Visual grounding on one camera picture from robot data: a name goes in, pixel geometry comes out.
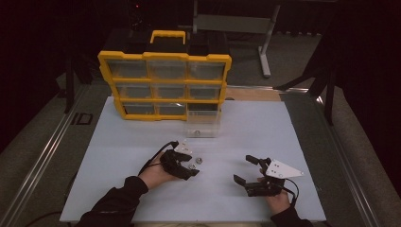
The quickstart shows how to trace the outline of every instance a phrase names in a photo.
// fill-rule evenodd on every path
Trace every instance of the clear plastic container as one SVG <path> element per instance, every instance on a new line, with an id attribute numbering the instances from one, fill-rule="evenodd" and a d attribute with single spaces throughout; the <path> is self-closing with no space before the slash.
<path id="1" fill-rule="evenodd" d="M 148 83 L 116 83 L 115 87 L 120 97 L 151 98 L 151 90 Z"/>
<path id="2" fill-rule="evenodd" d="M 153 79 L 184 79 L 185 61 L 148 61 L 149 74 Z"/>
<path id="3" fill-rule="evenodd" d="M 106 60 L 113 78 L 147 78 L 147 65 L 142 60 Z"/>
<path id="4" fill-rule="evenodd" d="M 127 114 L 154 114 L 154 105 L 150 102 L 123 102 Z"/>
<path id="5" fill-rule="evenodd" d="M 153 84 L 153 94 L 155 98 L 185 98 L 184 84 Z"/>
<path id="6" fill-rule="evenodd" d="M 198 85 L 189 84 L 189 99 L 218 99 L 220 96 L 220 85 Z"/>
<path id="7" fill-rule="evenodd" d="M 157 103 L 159 115 L 185 115 L 185 103 Z"/>
<path id="8" fill-rule="evenodd" d="M 217 137 L 219 117 L 219 111 L 187 111 L 186 137 Z"/>
<path id="9" fill-rule="evenodd" d="M 213 79 L 221 80 L 224 74 L 223 62 L 199 62 L 188 63 L 190 79 Z"/>

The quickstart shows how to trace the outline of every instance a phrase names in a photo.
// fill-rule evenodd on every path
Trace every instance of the white table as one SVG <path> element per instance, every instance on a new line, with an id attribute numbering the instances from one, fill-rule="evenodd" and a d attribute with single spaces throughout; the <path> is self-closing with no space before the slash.
<path id="1" fill-rule="evenodd" d="M 112 187 L 136 175 L 142 165 L 169 141 L 185 139 L 182 121 L 121 119 L 109 97 L 78 171 L 61 221 L 78 221 Z M 133 218 L 137 223 L 268 222 L 262 198 L 249 198 L 233 175 L 255 182 L 259 166 L 245 155 L 274 158 L 300 169 L 293 178 L 300 188 L 300 217 L 325 220 L 303 152 L 284 102 L 225 101 L 217 138 L 188 138 L 193 160 L 201 157 L 200 173 L 188 181 L 166 183 L 141 198 Z M 286 187 L 295 191 L 291 183 Z"/>

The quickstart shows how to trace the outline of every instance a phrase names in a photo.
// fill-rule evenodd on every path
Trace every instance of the black cable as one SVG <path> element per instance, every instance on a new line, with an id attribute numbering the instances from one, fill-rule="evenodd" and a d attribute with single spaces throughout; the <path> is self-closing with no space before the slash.
<path id="1" fill-rule="evenodd" d="M 52 215 L 60 215 L 61 213 L 62 213 L 62 211 L 55 211 L 55 212 L 47 213 L 47 214 L 45 214 L 45 215 L 42 215 L 42 216 L 40 216 L 40 217 L 35 218 L 35 219 L 32 220 L 30 223 L 28 223 L 25 227 L 31 226 L 32 224 L 38 222 L 39 220 L 41 220 L 41 219 L 43 219 L 43 218 L 46 218 L 46 217 L 49 217 L 49 216 L 52 216 Z"/>
<path id="2" fill-rule="evenodd" d="M 287 192 L 292 194 L 291 206 L 295 206 L 295 203 L 297 202 L 298 197 L 300 196 L 300 189 L 298 188 L 298 185 L 294 181 L 292 181 L 292 180 L 290 180 L 288 178 L 286 178 L 286 181 L 289 181 L 289 182 L 293 183 L 295 185 L 295 187 L 297 188 L 297 195 L 296 196 L 291 190 L 284 188 Z"/>
<path id="3" fill-rule="evenodd" d="M 168 142 L 168 143 L 166 143 L 164 146 L 162 146 L 160 149 L 159 149 L 159 151 L 157 151 L 154 155 L 153 155 L 153 157 L 151 157 L 145 164 L 144 164 L 144 166 L 142 166 L 142 168 L 141 168 L 141 170 L 139 171 L 139 173 L 138 173 L 138 176 L 147 168 L 147 167 L 149 167 L 149 164 L 153 161 L 153 159 L 155 159 L 156 157 L 157 157 L 157 155 L 159 155 L 165 148 L 167 148 L 168 146 L 173 146 L 173 148 L 175 148 L 175 147 L 177 147 L 177 145 L 178 145 L 178 142 L 173 142 L 173 141 L 171 141 L 171 142 Z"/>

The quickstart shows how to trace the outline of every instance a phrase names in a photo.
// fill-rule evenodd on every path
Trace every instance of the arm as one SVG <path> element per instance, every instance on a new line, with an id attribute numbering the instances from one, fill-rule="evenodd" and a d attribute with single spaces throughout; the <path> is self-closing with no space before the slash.
<path id="1" fill-rule="evenodd" d="M 284 190 L 279 195 L 266 197 L 272 212 L 271 220 L 277 227 L 312 227 L 307 219 L 300 219 L 294 206 L 289 204 L 288 193 Z"/>
<path id="2" fill-rule="evenodd" d="M 160 156 L 138 177 L 129 177 L 121 188 L 112 188 L 90 212 L 85 213 L 76 227 L 129 226 L 139 204 L 139 198 L 162 183 L 177 179 L 163 170 Z"/>

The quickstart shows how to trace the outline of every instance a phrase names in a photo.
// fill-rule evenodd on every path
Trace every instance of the yellow carrying handle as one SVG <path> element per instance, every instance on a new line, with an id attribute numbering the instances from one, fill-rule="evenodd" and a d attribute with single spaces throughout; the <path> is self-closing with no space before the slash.
<path id="1" fill-rule="evenodd" d="M 150 43 L 153 44 L 155 37 L 183 37 L 183 44 L 185 44 L 185 32 L 184 31 L 172 31 L 172 30 L 154 30 L 151 33 Z"/>

